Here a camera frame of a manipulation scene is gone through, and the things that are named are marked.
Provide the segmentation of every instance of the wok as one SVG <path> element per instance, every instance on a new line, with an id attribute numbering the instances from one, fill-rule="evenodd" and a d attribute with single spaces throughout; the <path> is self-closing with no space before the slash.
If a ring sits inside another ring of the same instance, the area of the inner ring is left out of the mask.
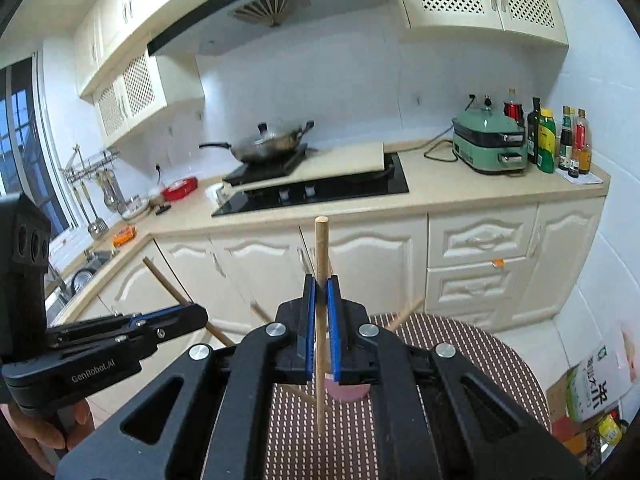
<path id="1" fill-rule="evenodd" d="M 224 148 L 240 162 L 264 164 L 293 152 L 300 144 L 302 136 L 313 127 L 314 122 L 307 121 L 304 128 L 299 127 L 292 132 L 277 133 L 269 130 L 266 123 L 260 123 L 258 124 L 259 136 L 247 137 L 233 145 L 228 142 L 203 142 L 199 147 Z"/>

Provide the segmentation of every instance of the window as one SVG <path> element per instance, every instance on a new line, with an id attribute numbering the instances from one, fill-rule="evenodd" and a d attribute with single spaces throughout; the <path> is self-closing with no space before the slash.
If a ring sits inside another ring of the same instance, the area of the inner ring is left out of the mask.
<path id="1" fill-rule="evenodd" d="M 0 70 L 0 194 L 25 192 L 51 220 L 51 238 L 69 227 L 40 145 L 32 59 Z"/>

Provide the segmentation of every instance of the metal rack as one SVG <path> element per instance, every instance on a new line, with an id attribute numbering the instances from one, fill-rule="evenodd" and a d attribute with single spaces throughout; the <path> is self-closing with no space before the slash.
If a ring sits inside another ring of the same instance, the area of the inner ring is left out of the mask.
<path id="1" fill-rule="evenodd" d="M 80 158 L 80 162 L 75 163 L 76 156 Z M 76 144 L 74 146 L 74 154 L 69 159 L 64 168 L 60 168 L 60 171 L 65 176 L 66 181 L 73 185 L 79 180 L 95 178 L 96 174 L 100 170 L 104 170 L 111 164 L 120 158 L 120 150 L 117 148 L 108 148 L 101 152 L 95 153 L 88 158 L 82 158 L 80 153 L 80 146 Z"/>

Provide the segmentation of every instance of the black stove top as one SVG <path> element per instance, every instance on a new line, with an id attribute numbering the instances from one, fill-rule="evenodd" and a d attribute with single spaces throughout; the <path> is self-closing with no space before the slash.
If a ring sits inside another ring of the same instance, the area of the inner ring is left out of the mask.
<path id="1" fill-rule="evenodd" d="M 383 171 L 332 176 L 239 192 L 212 216 L 399 193 L 409 193 L 400 157 L 397 153 L 385 153 Z"/>
<path id="2" fill-rule="evenodd" d="M 232 186 L 241 186 L 259 180 L 269 180 L 288 176 L 295 170 L 300 162 L 305 160 L 306 143 L 299 144 L 294 152 L 289 153 L 280 160 L 274 160 L 266 164 L 242 164 L 222 180 Z"/>

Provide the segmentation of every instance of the drawer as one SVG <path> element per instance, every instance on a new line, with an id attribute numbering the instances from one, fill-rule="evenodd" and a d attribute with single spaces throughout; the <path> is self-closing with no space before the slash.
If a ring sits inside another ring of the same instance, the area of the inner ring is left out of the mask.
<path id="1" fill-rule="evenodd" d="M 531 258 L 427 270 L 425 311 L 490 330 L 520 303 L 533 273 Z"/>
<path id="2" fill-rule="evenodd" d="M 527 254 L 537 206 L 429 216 L 428 267 L 489 262 Z"/>

